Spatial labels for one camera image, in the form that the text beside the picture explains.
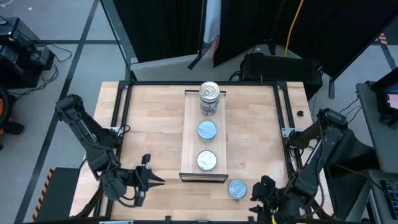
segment wooden table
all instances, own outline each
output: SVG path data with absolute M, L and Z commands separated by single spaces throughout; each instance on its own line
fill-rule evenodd
M 109 127 L 113 113 L 118 83 L 104 82 L 99 93 L 94 119 L 103 127 Z M 302 83 L 288 83 L 290 102 L 296 128 L 305 129 L 312 119 Z M 181 148 L 185 90 L 197 90 L 199 86 L 138 85 L 133 86 L 127 124 L 131 131 L 125 135 L 121 153 L 123 168 L 133 169 L 145 153 L 152 155 L 150 167 L 156 175 L 165 179 L 165 185 L 150 189 L 144 206 L 126 208 L 115 202 L 111 218 L 115 220 L 213 220 L 246 221 L 256 214 L 248 208 L 252 186 L 261 176 L 269 175 L 277 187 L 287 183 L 282 140 L 280 136 L 273 88 L 271 86 L 220 86 L 226 94 L 227 168 L 229 179 L 224 184 L 183 183 L 178 176 L 181 166 Z M 279 92 L 285 125 L 289 127 L 283 93 Z M 125 93 L 119 112 L 122 116 Z M 298 117 L 297 111 L 304 116 Z M 305 150 L 302 160 L 307 160 L 310 150 Z M 228 193 L 228 185 L 234 179 L 243 180 L 248 195 L 234 200 Z M 329 191 L 323 171 L 321 182 L 325 189 L 324 210 L 333 214 Z M 98 188 L 88 166 L 83 166 L 70 215 L 77 214 Z M 134 191 L 129 188 L 127 197 Z M 320 190 L 317 195 L 320 204 Z M 101 214 L 105 213 L 106 198 Z

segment can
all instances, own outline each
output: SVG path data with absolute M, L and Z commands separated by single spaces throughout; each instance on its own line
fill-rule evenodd
M 217 164 L 217 157 L 214 152 L 210 150 L 204 150 L 199 153 L 197 158 L 198 166 L 201 170 L 212 170 Z
M 211 142 L 217 135 L 217 125 L 213 121 L 203 120 L 198 124 L 199 139 L 204 142 Z
M 200 108 L 204 115 L 215 114 L 220 98 L 220 88 L 215 82 L 204 82 L 200 85 Z
M 247 192 L 248 187 L 242 180 L 233 180 L 229 184 L 229 194 L 232 196 L 232 198 L 242 199 L 244 196 L 246 196 Z

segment wooden tray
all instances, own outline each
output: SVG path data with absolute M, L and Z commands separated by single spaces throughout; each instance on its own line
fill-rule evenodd
M 217 111 L 212 116 L 204 115 L 200 110 L 198 91 L 185 91 L 185 113 L 182 137 L 182 159 L 180 178 L 190 182 L 225 182 L 228 178 L 226 168 L 226 128 L 225 128 L 225 92 L 220 93 Z M 203 142 L 198 136 L 198 124 L 212 120 L 217 125 L 218 133 L 211 142 Z M 212 170 L 201 170 L 197 157 L 203 150 L 216 154 L 217 164 Z

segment gray floor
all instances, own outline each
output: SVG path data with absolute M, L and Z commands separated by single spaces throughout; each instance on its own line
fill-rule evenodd
M 0 15 L 20 17 L 41 39 L 78 40 L 81 37 L 93 0 L 14 0 L 6 7 L 0 7 Z M 87 39 L 113 40 L 104 12 L 96 9 Z M 75 53 L 76 45 L 60 45 Z M 267 47 L 258 46 L 259 51 L 267 52 Z M 398 58 L 398 46 L 388 46 L 394 58 Z M 67 53 L 52 50 L 60 58 Z M 156 63 L 133 65 L 140 80 L 226 80 L 239 68 L 242 56 L 211 69 L 211 60 L 203 59 L 191 71 L 186 69 L 195 56 L 186 56 Z M 43 145 L 44 137 L 53 115 L 53 107 L 60 96 L 72 59 L 56 62 L 59 77 L 46 89 L 36 91 L 21 98 L 15 105 L 13 117 L 25 125 L 19 136 L 2 135 L 4 149 L 0 151 L 0 222 L 12 223 L 15 220 L 36 160 Z M 86 110 L 93 114 L 101 82 L 124 78 L 124 62 L 117 45 L 85 45 L 81 52 L 69 93 L 83 97 Z M 366 80 L 378 80 L 391 71 L 380 46 L 372 45 L 336 81 L 336 98 L 330 100 L 328 80 L 324 76 L 324 86 L 318 92 L 314 112 L 320 108 L 340 110 L 356 98 L 355 84 Z M 314 99 L 310 100 L 312 108 Z M 369 132 L 360 112 L 349 125 L 356 136 L 371 145 Z M 58 123 L 49 152 L 44 162 L 38 184 L 26 213 L 25 222 L 30 221 L 45 176 L 51 167 L 78 167 L 83 157 L 83 149 L 69 128 Z

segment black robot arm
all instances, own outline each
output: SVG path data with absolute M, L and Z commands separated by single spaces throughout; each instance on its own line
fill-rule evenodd
M 86 152 L 86 158 L 100 188 L 85 209 L 78 215 L 84 217 L 92 210 L 102 192 L 110 200 L 117 200 L 127 207 L 142 206 L 146 192 L 164 183 L 152 183 L 149 180 L 164 182 L 147 168 L 150 154 L 142 157 L 141 165 L 135 169 L 122 169 L 114 149 L 120 147 L 118 134 L 112 129 L 102 128 L 86 111 L 83 100 L 78 95 L 68 95 L 57 102 L 55 112 L 60 121 L 64 121 L 73 131 Z M 134 187 L 134 204 L 128 205 L 120 200 L 127 191 L 127 186 Z
M 275 181 L 266 175 L 253 186 L 251 200 L 261 201 L 264 205 L 250 209 L 257 213 L 259 223 L 271 223 L 272 215 L 277 223 L 292 223 L 300 216 L 300 207 L 306 209 L 315 203 L 320 184 L 318 175 L 347 129 L 345 116 L 325 109 L 318 113 L 317 122 L 306 130 L 290 133 L 285 141 L 288 148 L 305 149 L 312 139 L 322 143 L 314 149 L 304 167 L 295 172 L 284 188 L 276 188 Z

